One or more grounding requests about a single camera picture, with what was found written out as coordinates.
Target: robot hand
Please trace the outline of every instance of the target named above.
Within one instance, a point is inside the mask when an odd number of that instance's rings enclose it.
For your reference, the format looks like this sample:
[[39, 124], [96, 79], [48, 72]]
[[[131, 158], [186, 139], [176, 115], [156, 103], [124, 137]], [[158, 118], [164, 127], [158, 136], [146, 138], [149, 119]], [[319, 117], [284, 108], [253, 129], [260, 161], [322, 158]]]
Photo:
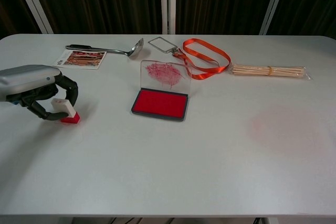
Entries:
[[74, 106], [78, 97], [77, 83], [63, 76], [58, 68], [44, 65], [25, 65], [0, 71], [0, 102], [19, 102], [39, 118], [59, 120], [65, 112], [47, 112], [37, 100], [47, 100], [57, 94], [56, 85], [65, 89], [66, 98]]

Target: wooden skewer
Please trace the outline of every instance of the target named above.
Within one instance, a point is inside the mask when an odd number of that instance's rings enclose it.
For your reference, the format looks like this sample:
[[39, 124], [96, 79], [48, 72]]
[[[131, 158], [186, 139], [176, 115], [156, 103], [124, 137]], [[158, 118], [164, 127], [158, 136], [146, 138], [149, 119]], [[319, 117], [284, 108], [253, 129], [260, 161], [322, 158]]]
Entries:
[[233, 74], [303, 77], [306, 71], [303, 67], [265, 67], [234, 65]]

